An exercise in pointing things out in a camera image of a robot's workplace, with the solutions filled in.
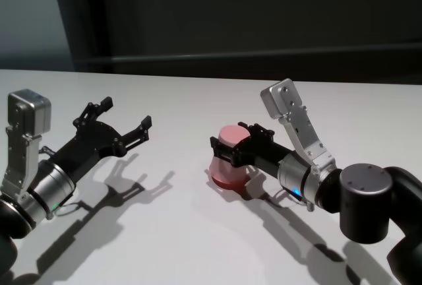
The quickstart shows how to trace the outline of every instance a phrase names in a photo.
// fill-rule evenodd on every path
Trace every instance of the screw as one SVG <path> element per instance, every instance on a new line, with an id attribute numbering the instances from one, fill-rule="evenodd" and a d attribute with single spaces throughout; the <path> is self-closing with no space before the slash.
<path id="1" fill-rule="evenodd" d="M 306 209 L 307 209 L 309 212 L 312 212 L 312 211 L 314 211 L 314 210 L 315 210 L 315 205 L 314 205 L 313 203 L 310 203 L 309 201 L 307 201 L 307 202 L 306 202 Z"/>

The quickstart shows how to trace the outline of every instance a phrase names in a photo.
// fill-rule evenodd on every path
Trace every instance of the silver metal bracket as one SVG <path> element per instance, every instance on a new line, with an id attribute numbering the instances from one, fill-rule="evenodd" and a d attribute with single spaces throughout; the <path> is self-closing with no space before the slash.
<path id="1" fill-rule="evenodd" d="M 261 98 L 272 119 L 285 127 L 296 153 L 311 167 L 306 180 L 304 195 L 315 203 L 316 191 L 321 181 L 336 169 L 336 161 L 318 138 L 307 114 L 307 108 L 290 79 L 264 89 Z"/>
<path id="2" fill-rule="evenodd" d="M 0 190 L 14 200 L 27 190 L 38 171 L 41 134 L 50 130 L 50 101 L 29 90 L 8 97 L 9 160 Z"/>

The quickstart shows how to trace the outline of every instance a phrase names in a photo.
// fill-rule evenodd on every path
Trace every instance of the blue led light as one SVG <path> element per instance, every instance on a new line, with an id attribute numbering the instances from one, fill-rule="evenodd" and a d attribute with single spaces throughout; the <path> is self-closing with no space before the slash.
<path id="1" fill-rule="evenodd" d="M 298 190 L 297 188 L 295 188 L 295 189 L 293 190 L 293 192 L 295 193 L 295 195 L 297 195 L 297 196 L 301 196 L 301 191 L 300 191 L 300 190 Z"/>

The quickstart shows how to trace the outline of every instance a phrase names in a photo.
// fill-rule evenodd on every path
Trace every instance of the table surface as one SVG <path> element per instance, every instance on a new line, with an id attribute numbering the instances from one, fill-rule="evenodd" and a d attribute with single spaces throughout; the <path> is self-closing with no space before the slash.
<path id="1" fill-rule="evenodd" d="M 274 82 L 37 71 L 0 71 L 0 79 L 4 127 L 8 93 L 30 88 L 51 100 L 42 145 L 54 150 L 74 136 L 86 103 L 106 96 L 114 108 L 100 120 L 120 133 L 145 115 L 153 121 L 150 141 L 101 161 L 78 183 L 72 205 L 16 241 L 13 284 L 398 283 L 386 260 L 403 237 L 393 223 L 382 242 L 359 245 L 342 235 L 338 214 L 307 212 L 269 176 L 249 187 L 257 197 L 267 192 L 266 201 L 244 201 L 208 179 L 209 138 L 224 125 L 259 123 L 292 148 L 259 96 Z M 422 178 L 422 86 L 296 86 L 339 167 L 400 166 Z M 0 147 L 5 170 L 5 133 Z"/>

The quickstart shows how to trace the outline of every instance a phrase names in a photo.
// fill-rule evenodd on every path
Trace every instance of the pink cup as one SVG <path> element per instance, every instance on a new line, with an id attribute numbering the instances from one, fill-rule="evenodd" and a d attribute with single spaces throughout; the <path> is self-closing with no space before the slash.
<path id="1" fill-rule="evenodd" d="M 233 148 L 250 135 L 248 130 L 239 125 L 227 125 L 221 129 L 218 140 Z M 250 180 L 246 166 L 234 168 L 229 162 L 216 157 L 212 158 L 209 170 L 214 183 L 223 189 L 238 191 L 244 188 L 245 184 Z"/>

